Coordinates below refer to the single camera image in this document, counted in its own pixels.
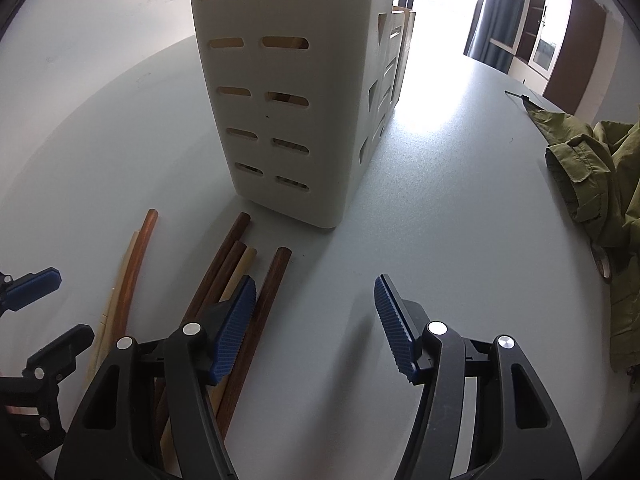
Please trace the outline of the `dark brown chopstick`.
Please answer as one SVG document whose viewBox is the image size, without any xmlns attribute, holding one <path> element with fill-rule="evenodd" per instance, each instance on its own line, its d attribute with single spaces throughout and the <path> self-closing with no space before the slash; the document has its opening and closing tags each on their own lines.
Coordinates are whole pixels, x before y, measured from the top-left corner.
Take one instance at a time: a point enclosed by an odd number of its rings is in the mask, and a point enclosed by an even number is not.
<svg viewBox="0 0 640 480">
<path fill-rule="evenodd" d="M 221 298 L 224 289 L 228 285 L 232 274 L 240 262 L 240 259 L 244 252 L 246 251 L 247 246 L 237 240 L 228 256 L 224 259 L 222 266 L 214 278 L 213 283 L 209 286 L 209 289 L 206 290 L 206 295 L 204 299 L 200 302 L 200 305 L 196 307 L 191 313 L 187 313 L 183 318 L 183 323 L 189 323 L 195 321 L 198 315 L 201 313 L 204 307 L 211 306 L 212 304 L 216 304 Z M 166 424 L 168 422 L 169 414 L 168 414 L 168 401 L 166 394 L 166 382 L 163 379 L 159 379 L 156 383 L 156 413 L 155 413 L 155 430 L 156 435 L 160 438 L 163 435 Z"/>
<path fill-rule="evenodd" d="M 157 219 L 158 211 L 156 209 L 149 209 L 143 220 L 142 227 L 138 229 L 139 236 L 134 245 L 134 252 L 132 253 L 129 266 L 125 273 L 124 284 L 122 284 L 122 290 L 119 293 L 117 301 L 113 320 L 111 346 L 126 334 L 129 311 L 132 300 L 134 299 L 134 290 L 136 289 L 143 258 L 146 248 L 149 246 L 149 241 Z"/>
<path fill-rule="evenodd" d="M 181 322 L 190 322 L 194 319 L 194 316 L 198 313 L 198 310 L 200 310 L 200 307 L 204 302 L 206 294 L 212 287 L 214 279 L 220 272 L 220 269 L 224 264 L 224 259 L 227 258 L 228 253 L 231 252 L 233 244 L 241 238 L 249 223 L 250 215 L 246 212 L 240 212 L 236 217 L 235 222 L 233 222 L 228 234 L 220 244 L 212 263 L 209 265 L 201 280 L 201 283 L 198 285 L 198 289 L 196 290 L 189 307 L 186 308 L 186 312 L 184 312 Z"/>
<path fill-rule="evenodd" d="M 265 329 L 273 301 L 284 278 L 292 252 L 290 248 L 279 247 L 274 254 L 267 275 L 262 283 L 247 333 L 240 348 L 234 367 L 224 386 L 224 392 L 216 411 L 216 421 L 221 437 L 227 437 L 232 418 L 252 365 L 262 332 Z"/>
</svg>

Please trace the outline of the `tape roll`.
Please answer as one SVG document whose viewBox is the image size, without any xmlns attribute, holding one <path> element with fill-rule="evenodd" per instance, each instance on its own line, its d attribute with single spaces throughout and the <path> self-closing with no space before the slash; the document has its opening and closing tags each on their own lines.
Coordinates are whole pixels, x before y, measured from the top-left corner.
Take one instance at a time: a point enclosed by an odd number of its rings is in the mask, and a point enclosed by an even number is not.
<svg viewBox="0 0 640 480">
<path fill-rule="evenodd" d="M 612 281 L 612 266 L 606 250 L 597 244 L 591 244 L 591 252 L 597 269 L 605 283 Z"/>
</svg>

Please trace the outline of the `olive green jacket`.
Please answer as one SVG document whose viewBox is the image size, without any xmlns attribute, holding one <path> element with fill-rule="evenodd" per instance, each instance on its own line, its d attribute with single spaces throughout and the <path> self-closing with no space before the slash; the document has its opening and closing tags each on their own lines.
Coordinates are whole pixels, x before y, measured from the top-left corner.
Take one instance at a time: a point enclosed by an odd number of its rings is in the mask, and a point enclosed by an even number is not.
<svg viewBox="0 0 640 480">
<path fill-rule="evenodd" d="M 547 167 L 570 218 L 608 259 L 610 361 L 639 388 L 639 125 L 589 125 L 516 94 L 546 139 Z"/>
</svg>

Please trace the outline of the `white slotted utensil holder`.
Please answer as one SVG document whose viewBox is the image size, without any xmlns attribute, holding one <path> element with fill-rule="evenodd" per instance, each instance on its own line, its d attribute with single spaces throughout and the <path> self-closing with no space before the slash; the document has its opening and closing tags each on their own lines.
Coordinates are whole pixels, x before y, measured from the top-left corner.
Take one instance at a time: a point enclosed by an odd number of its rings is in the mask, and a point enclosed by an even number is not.
<svg viewBox="0 0 640 480">
<path fill-rule="evenodd" d="M 393 109 L 393 0 L 191 0 L 235 191 L 337 226 Z"/>
</svg>

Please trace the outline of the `dark blue curtain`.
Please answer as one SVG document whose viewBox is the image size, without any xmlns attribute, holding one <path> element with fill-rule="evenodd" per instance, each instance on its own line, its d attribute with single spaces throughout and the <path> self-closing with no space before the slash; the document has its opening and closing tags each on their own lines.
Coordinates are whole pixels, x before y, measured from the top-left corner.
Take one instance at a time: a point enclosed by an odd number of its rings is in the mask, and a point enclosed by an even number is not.
<svg viewBox="0 0 640 480">
<path fill-rule="evenodd" d="M 498 26 L 504 23 L 499 14 L 505 7 L 501 0 L 477 0 L 464 54 L 506 74 L 513 55 L 490 42 Z"/>
</svg>

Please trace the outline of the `glass door cabinet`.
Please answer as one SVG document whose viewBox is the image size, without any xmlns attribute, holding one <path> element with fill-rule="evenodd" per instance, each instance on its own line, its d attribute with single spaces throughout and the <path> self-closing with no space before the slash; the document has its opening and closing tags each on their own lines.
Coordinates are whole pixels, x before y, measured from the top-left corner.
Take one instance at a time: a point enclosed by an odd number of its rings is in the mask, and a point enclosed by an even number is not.
<svg viewBox="0 0 640 480">
<path fill-rule="evenodd" d="M 506 73 L 574 114 L 596 66 L 606 20 L 594 0 L 498 0 L 491 50 Z"/>
</svg>

